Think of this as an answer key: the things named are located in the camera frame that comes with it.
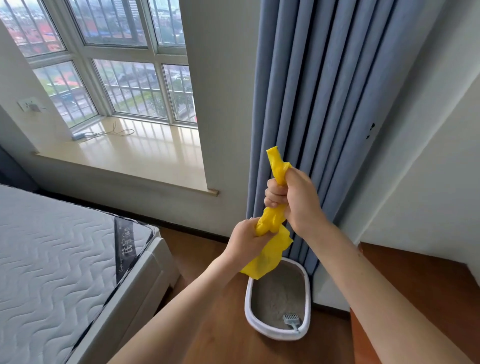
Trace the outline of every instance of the hand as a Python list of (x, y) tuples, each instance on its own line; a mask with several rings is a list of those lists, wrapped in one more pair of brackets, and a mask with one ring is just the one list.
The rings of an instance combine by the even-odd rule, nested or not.
[(318, 199), (317, 189), (301, 170), (290, 168), (285, 174), (287, 186), (279, 186), (275, 179), (267, 182), (264, 203), (268, 207), (288, 203), (285, 217), (293, 230), (307, 239), (312, 228), (319, 223), (328, 223)]
[(233, 229), (227, 247), (221, 255), (222, 259), (228, 261), (236, 273), (256, 258), (270, 239), (275, 236), (272, 232), (262, 236), (255, 234), (255, 226), (259, 219), (251, 218), (240, 221)]

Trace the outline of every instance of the window pane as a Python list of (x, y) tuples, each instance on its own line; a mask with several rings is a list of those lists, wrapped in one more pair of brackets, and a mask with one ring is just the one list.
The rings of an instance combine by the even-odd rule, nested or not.
[(40, 0), (0, 0), (0, 18), (25, 57), (65, 50)]
[(185, 46), (179, 0), (148, 0), (160, 46)]
[(135, 0), (68, 0), (85, 43), (146, 46)]
[(151, 63), (94, 60), (115, 111), (167, 119)]
[(98, 115), (73, 62), (37, 68), (34, 72), (70, 128)]
[(193, 102), (192, 82), (188, 66), (164, 64), (163, 70), (167, 79), (170, 99), (175, 111), (175, 119), (179, 121), (197, 122), (195, 103)]

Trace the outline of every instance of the white mattress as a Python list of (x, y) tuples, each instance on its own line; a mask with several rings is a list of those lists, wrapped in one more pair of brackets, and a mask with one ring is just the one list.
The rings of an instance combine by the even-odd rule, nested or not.
[[(0, 185), (0, 363), (68, 360), (126, 277), (117, 284), (114, 221)], [(139, 257), (155, 231), (132, 227)]]

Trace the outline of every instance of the yellow plastic bag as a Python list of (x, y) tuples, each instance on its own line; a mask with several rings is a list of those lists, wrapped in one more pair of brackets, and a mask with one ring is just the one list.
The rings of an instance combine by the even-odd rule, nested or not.
[[(285, 185), (285, 172), (292, 165), (282, 161), (282, 157), (275, 146), (267, 150), (268, 160), (272, 167), (273, 177), (280, 185)], [(266, 207), (260, 220), (258, 220), (255, 232), (257, 236), (262, 236), (268, 231), (278, 232), (263, 248), (258, 257), (252, 260), (247, 266), (241, 270), (247, 276), (253, 279), (259, 279), (265, 274), (275, 269), (282, 259), (282, 252), (292, 243), (290, 232), (282, 225), (285, 221), (284, 211), (287, 205), (280, 205), (275, 208)]]

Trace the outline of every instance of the litter box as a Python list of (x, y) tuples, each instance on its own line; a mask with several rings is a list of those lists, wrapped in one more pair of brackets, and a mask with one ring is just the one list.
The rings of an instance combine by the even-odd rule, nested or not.
[[(282, 258), (280, 264), (259, 280), (248, 279), (245, 316), (255, 330), (275, 340), (301, 339), (310, 325), (310, 282), (297, 262)], [(283, 315), (297, 314), (297, 330), (283, 321)]]

